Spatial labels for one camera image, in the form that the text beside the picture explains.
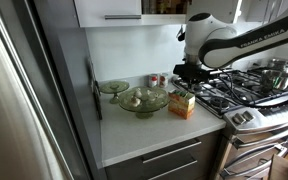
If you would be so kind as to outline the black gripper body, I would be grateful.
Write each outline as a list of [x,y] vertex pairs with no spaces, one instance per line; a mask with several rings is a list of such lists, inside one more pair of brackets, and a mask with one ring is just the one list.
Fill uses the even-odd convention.
[[199,65],[178,64],[174,67],[173,73],[178,75],[189,88],[193,84],[207,81],[210,73],[207,70],[201,69]]

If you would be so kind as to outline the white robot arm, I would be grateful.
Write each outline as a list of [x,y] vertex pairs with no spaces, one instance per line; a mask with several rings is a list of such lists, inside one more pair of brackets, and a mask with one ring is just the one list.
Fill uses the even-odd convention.
[[186,82],[203,82],[222,69],[244,57],[288,43],[288,13],[246,33],[219,21],[210,13],[192,16],[186,31],[179,37],[185,41],[184,64],[173,73]]

